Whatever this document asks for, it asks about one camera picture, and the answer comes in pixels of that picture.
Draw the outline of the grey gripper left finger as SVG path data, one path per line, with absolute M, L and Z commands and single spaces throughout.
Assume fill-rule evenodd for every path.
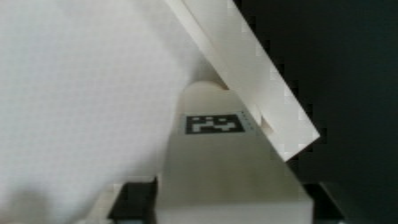
M 86 224 L 156 224 L 157 180 L 126 182 L 104 191 L 86 215 Z

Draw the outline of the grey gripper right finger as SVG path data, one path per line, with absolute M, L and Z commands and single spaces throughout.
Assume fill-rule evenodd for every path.
M 321 182 L 305 183 L 303 190 L 314 203 L 312 224 L 351 224 L 337 202 L 337 196 L 325 184 Z

